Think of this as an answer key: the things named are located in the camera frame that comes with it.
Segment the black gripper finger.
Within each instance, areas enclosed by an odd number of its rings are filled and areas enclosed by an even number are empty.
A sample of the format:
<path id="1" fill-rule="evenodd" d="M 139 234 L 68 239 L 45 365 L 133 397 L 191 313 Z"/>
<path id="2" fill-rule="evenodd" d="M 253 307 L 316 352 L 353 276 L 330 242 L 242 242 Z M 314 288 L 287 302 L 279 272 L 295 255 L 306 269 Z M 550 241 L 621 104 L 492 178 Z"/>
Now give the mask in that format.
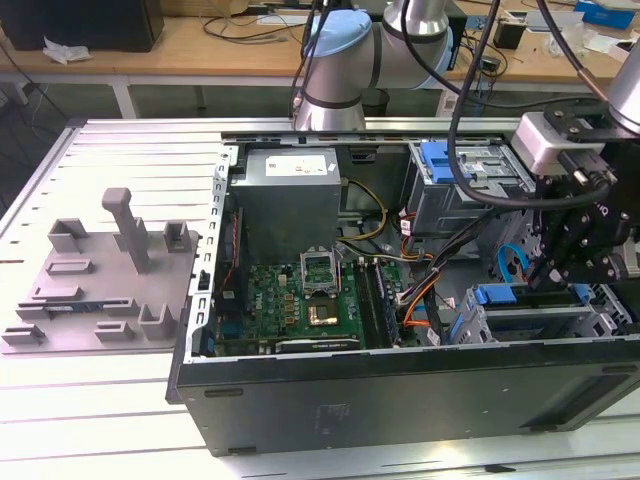
<path id="1" fill-rule="evenodd" d="M 633 277 L 633 261 L 624 252 L 631 218 L 619 209 L 538 212 L 534 231 L 540 235 L 540 253 L 528 272 L 533 290 L 612 284 Z"/>

